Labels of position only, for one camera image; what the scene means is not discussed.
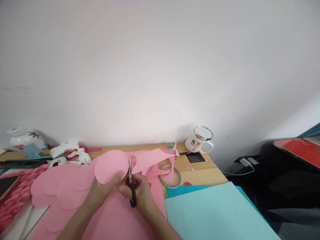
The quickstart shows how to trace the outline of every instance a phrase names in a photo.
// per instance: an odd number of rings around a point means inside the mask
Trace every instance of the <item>white mug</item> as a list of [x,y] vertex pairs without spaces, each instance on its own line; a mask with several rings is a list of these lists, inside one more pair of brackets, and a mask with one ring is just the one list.
[[[208,154],[213,148],[213,143],[210,142],[212,136],[213,134],[209,128],[197,126],[184,142],[184,146],[189,152],[196,153],[200,151],[202,154]],[[209,144],[211,146],[211,149],[207,152],[201,150],[202,146],[205,144]]]

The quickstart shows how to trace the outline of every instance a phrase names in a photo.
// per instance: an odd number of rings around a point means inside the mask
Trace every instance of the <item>plastic jar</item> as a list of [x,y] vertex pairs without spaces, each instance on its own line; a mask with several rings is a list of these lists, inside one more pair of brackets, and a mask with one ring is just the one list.
[[50,155],[48,144],[35,132],[26,132],[21,127],[11,128],[7,131],[12,138],[10,144],[19,152],[29,158]]

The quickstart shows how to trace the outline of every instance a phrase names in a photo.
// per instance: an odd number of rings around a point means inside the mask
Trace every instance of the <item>tissue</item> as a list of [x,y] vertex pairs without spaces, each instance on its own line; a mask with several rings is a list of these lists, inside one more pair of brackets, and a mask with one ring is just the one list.
[[59,157],[64,152],[73,151],[79,148],[79,144],[77,141],[71,139],[68,143],[60,143],[58,147],[52,148],[50,150],[52,158]]
[[77,151],[73,151],[68,155],[68,158],[72,158],[76,155],[79,155],[79,162],[82,162],[83,164],[91,163],[91,157],[84,151],[84,148],[77,148]]

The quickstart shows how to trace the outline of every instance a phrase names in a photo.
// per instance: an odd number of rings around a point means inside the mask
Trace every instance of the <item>person's right hand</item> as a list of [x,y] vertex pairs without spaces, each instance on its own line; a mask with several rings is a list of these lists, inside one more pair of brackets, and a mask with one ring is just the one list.
[[[137,208],[144,218],[148,218],[150,214],[159,210],[153,200],[148,178],[137,173],[133,175],[131,181],[136,188]],[[132,201],[132,192],[127,185],[120,186],[118,191],[123,196],[130,198]]]

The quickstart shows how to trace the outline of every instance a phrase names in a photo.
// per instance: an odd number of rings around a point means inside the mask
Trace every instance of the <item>jar label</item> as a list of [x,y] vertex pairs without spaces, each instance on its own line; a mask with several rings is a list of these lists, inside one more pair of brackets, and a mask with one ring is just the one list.
[[29,158],[46,156],[43,150],[38,148],[34,143],[31,143],[28,145],[20,144],[20,145],[15,145],[14,147],[19,149],[21,153],[23,153]]

